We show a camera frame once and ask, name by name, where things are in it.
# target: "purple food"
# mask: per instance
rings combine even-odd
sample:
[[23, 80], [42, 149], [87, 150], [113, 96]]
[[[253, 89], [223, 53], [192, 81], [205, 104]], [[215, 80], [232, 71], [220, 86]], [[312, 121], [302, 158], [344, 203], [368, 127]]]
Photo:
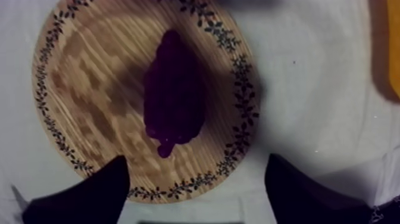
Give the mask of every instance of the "purple food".
[[158, 154], [166, 158], [175, 144], [199, 135], [205, 117], [200, 65], [175, 30], [162, 37], [144, 86], [146, 133], [159, 140]]

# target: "white tablecloth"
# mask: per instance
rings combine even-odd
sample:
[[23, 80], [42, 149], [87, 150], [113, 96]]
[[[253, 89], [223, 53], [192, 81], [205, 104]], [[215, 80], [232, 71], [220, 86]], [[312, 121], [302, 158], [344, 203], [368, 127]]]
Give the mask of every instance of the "white tablecloth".
[[[82, 180], [50, 145], [31, 94], [33, 50], [56, 2], [0, 2], [0, 217], [8, 220], [18, 212], [10, 185], [31, 200]], [[215, 190], [177, 204], [128, 202], [120, 223], [275, 223], [263, 183], [271, 152], [370, 205], [400, 194], [393, 178], [400, 107], [376, 90], [371, 72], [373, 43], [385, 49], [388, 34], [384, 19], [371, 28], [371, 15], [385, 15], [377, 4], [384, 1], [371, 0], [372, 9], [368, 0], [220, 2], [247, 38], [262, 77], [258, 139]]]

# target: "orange object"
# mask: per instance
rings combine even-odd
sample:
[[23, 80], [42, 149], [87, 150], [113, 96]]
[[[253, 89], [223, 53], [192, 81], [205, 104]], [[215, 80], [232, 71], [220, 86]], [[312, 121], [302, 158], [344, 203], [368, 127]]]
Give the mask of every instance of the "orange object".
[[400, 1], [387, 0], [389, 15], [389, 80], [400, 97]]

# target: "wood grain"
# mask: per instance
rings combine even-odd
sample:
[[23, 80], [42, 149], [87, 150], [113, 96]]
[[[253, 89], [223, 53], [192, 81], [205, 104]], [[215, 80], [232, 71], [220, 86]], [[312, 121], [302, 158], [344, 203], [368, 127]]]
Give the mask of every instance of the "wood grain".
[[[70, 3], [61, 1], [43, 27], [33, 62], [34, 89], [36, 67], [41, 65], [40, 50], [54, 25], [53, 14]], [[179, 11], [178, 1], [96, 0], [89, 7], [80, 8], [74, 19], [64, 21], [63, 35], [46, 66], [46, 106], [78, 159], [98, 170], [115, 156], [125, 155], [131, 187], [166, 191], [184, 179], [215, 173], [216, 164], [225, 156], [226, 144], [232, 142], [232, 127], [240, 123], [240, 114], [234, 107], [232, 58], [251, 53], [229, 15], [213, 2], [208, 7], [242, 40], [235, 52], [219, 48], [215, 37], [197, 26], [196, 16]], [[159, 143], [144, 131], [142, 76], [168, 29], [176, 29], [183, 36], [205, 67], [207, 117], [197, 138], [177, 145], [169, 158], [162, 159], [157, 154]], [[253, 70], [248, 78], [258, 83]], [[252, 100], [258, 112], [258, 98]], [[57, 146], [52, 133], [46, 132]], [[65, 153], [61, 155], [69, 160]], [[87, 176], [84, 170], [77, 172]], [[211, 190], [225, 178], [219, 176], [212, 185], [184, 192], [179, 199], [167, 195], [156, 200], [130, 199], [144, 203], [187, 200]]]

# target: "wooden plate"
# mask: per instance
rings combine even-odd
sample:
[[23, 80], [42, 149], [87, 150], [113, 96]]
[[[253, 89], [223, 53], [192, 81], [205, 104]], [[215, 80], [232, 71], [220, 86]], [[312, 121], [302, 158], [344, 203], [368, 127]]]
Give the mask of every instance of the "wooden plate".
[[[207, 115], [197, 138], [162, 159], [144, 131], [142, 75], [168, 29], [205, 66]], [[172, 203], [211, 190], [243, 159], [259, 112], [252, 65], [235, 22], [212, 1], [70, 0], [41, 31], [33, 89], [50, 141], [77, 173], [122, 154], [129, 199]]]

